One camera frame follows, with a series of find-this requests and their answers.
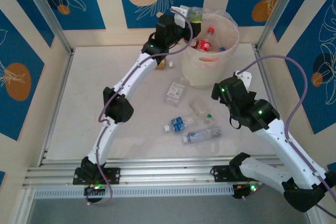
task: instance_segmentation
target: cable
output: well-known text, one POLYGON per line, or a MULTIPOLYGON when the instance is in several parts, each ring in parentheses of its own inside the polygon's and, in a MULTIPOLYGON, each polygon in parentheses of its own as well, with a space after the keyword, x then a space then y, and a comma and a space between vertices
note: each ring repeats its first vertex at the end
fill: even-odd
POLYGON ((320 208, 323 212, 325 212, 326 214, 330 215, 332 218, 336 219, 336 215, 332 214, 331 212, 329 212, 328 210, 326 210, 324 207, 320 206, 319 204, 316 204, 316 206, 318 208, 320 208))
POLYGON ((178 43, 178 42, 176 42, 174 45, 172 45, 172 46, 169 48, 169 50, 172 49, 172 48, 174 48, 174 47, 177 45, 177 43, 178 43))
POLYGON ((303 100, 305 99, 305 97, 307 95, 307 91, 308 91, 308 79, 307 79, 307 75, 306 75, 305 70, 303 69, 303 67, 300 64, 298 64, 295 60, 293 60, 291 58, 288 58, 286 56, 282 56, 282 55, 268 55, 268 56, 260 57, 259 59, 253 61, 246 68, 244 68, 243 70, 241 70, 240 72, 238 72, 237 75, 241 74, 244 71, 246 71, 251 66, 253 66, 255 63, 258 63, 259 61, 262 61, 262 60, 265 60, 265 59, 269 59, 269 58, 280 58, 280 59, 284 59, 284 60, 288 60, 288 61, 292 62, 300 70, 300 72, 301 72, 301 74, 303 76, 303 80, 305 82, 304 89, 303 89, 303 94, 302 94, 302 96, 301 96, 298 104, 295 106, 295 108, 293 109, 293 111, 290 113, 290 115, 289 115, 289 117, 288 117, 288 119, 287 119, 287 121, 285 123, 285 137, 288 140, 288 143, 290 144, 290 146, 296 151, 296 153, 302 158, 302 160, 313 171, 314 175, 317 176, 317 178, 323 183, 323 185, 326 187, 326 189, 328 190, 328 192, 331 194, 332 198, 336 202, 336 195, 331 190, 331 188, 329 187, 329 185, 327 184, 327 182, 324 181, 324 179, 321 177, 321 175, 319 175, 318 171, 314 168, 314 166, 312 166, 312 164, 307 160, 307 158, 300 152, 300 150, 295 146, 295 144, 292 141, 289 140, 289 123, 292 120, 294 114, 298 111, 299 107, 302 105, 303 100))
POLYGON ((151 38, 153 38, 153 35, 155 34, 155 32, 151 33, 148 37, 148 40, 150 40, 151 38))
POLYGON ((109 106, 109 104, 111 103, 111 101, 117 96, 117 94, 122 90, 122 88, 124 87, 124 85, 126 84, 126 82, 131 78, 131 76, 136 72, 136 70, 137 70, 138 68, 140 68, 140 67, 141 67, 147 60, 152 59, 153 57, 157 57, 157 56, 167 56, 167 55, 175 55, 175 54, 178 54, 178 53, 182 52, 184 49, 186 49, 186 48, 190 45, 190 43, 191 43, 191 41, 192 41, 192 39, 193 39, 193 35, 194 35, 194 34, 193 34, 193 29, 192 29, 192 26, 191 26, 189 20, 188 20, 182 13, 180 13, 180 12, 178 12, 178 11, 172 9, 172 8, 170 9, 170 11, 172 11, 172 12, 174 12, 174 13, 177 13, 177 14, 179 14, 182 18, 184 18, 184 20, 185 20, 186 23, 188 24, 188 28, 190 29, 190 39, 189 39, 188 43, 187 43, 183 48, 181 48, 181 49, 179 49, 179 50, 177 50, 177 51, 175 51, 175 52, 165 52, 165 53, 160 53, 160 54, 154 54, 154 55, 148 56, 148 57, 145 58, 143 61, 141 61, 141 62, 139 63, 138 66, 136 66, 134 69, 132 69, 132 71, 130 72, 130 74, 129 74, 129 75, 125 78, 125 80, 121 83, 121 85, 120 85, 119 89, 116 91, 116 93, 114 93, 113 96, 112 96, 112 97, 107 101, 107 103, 105 104, 104 108, 102 109, 102 111, 101 111, 101 113, 100 113, 100 115, 99 115, 99 117, 98 117, 98 122, 100 122, 100 123, 106 122, 106 126, 105 126, 105 128, 102 130, 102 132, 101 132, 101 134, 100 134, 100 136, 99 136, 99 138, 98 138, 97 144, 96 144, 96 163, 97 163, 97 167, 98 167, 98 170, 99 170, 99 172, 100 172, 100 175, 102 176, 102 178, 104 179, 105 183, 107 184, 107 186, 108 186, 108 188, 109 188, 111 194, 110 194, 109 199, 108 199, 106 202, 101 203, 101 204, 92 204, 92 203, 90 203, 90 202, 89 202, 89 199, 88 199, 88 195, 87 195, 87 197, 86 197, 86 201, 87 201, 88 205, 93 205, 93 206, 102 207, 102 206, 106 206, 106 205, 112 200, 112 192, 113 192, 113 191, 112 191, 111 184, 109 183, 108 179, 105 177, 105 174, 104 174, 104 172, 103 172, 103 170, 102 170, 102 168, 100 167, 100 164, 99 164, 99 145, 100 145, 101 139, 102 139, 102 137, 103 137, 105 131, 106 131, 107 128, 111 125, 111 124, 110 124, 110 121, 109 121, 108 119, 102 119, 102 117, 103 117, 103 115, 104 115, 104 113, 105 113, 107 107, 109 106))

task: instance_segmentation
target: red bottle cap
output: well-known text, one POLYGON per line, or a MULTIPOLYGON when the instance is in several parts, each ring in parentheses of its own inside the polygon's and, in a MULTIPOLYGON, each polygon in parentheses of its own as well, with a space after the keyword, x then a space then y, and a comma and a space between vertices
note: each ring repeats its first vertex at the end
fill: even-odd
POLYGON ((214 29, 214 28, 212 28, 212 27, 209 27, 209 28, 208 28, 208 33, 212 33, 212 34, 213 34, 214 32, 215 32, 215 29, 214 29))

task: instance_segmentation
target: white bucket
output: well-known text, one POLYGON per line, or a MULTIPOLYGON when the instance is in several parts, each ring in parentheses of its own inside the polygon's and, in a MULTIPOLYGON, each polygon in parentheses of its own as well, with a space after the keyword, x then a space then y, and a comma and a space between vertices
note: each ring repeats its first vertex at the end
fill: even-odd
POLYGON ((204 38, 209 27, 215 29, 212 48, 224 47, 225 51, 202 52, 188 47, 182 52, 182 74, 189 85, 197 89, 211 88, 222 78, 226 71, 226 62, 235 53, 239 44, 238 28, 227 18, 215 14, 203 14, 202 31, 198 37, 204 38))

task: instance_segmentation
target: plastic bottle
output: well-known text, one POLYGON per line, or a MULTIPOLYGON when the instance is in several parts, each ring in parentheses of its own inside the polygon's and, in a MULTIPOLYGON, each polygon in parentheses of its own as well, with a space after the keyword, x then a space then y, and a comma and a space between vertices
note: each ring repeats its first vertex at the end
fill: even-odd
POLYGON ((213 27, 208 28, 208 33, 207 33, 205 39, 201 40, 198 43, 197 50, 205 51, 205 52, 210 51, 214 32, 215 32, 215 29, 213 27))
POLYGON ((187 82, 184 77, 176 77, 170 83, 169 89, 165 96, 165 102, 177 107, 182 95, 187 87, 187 82))
POLYGON ((196 132, 188 132, 188 135, 183 137, 183 143, 193 144, 221 137, 222 131, 220 127, 208 128, 196 132))
POLYGON ((190 107, 199 118, 204 120, 206 124, 209 126, 214 124, 215 120, 210 114, 209 108, 200 97, 195 97, 195 99, 190 102, 190 107))
POLYGON ((164 126, 165 132, 174 131, 180 132, 185 128, 196 125, 198 123, 198 119, 196 115, 178 117, 171 120, 170 124, 166 124, 164 126))

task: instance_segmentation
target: plastic bag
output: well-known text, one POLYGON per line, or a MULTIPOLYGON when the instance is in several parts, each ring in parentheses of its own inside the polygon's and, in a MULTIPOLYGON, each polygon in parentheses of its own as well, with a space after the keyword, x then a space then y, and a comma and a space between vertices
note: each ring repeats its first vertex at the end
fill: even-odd
POLYGON ((225 10, 211 10, 209 8, 203 8, 203 13, 216 14, 218 16, 222 16, 230 20, 236 27, 238 27, 237 23, 234 21, 231 15, 227 13, 225 10))

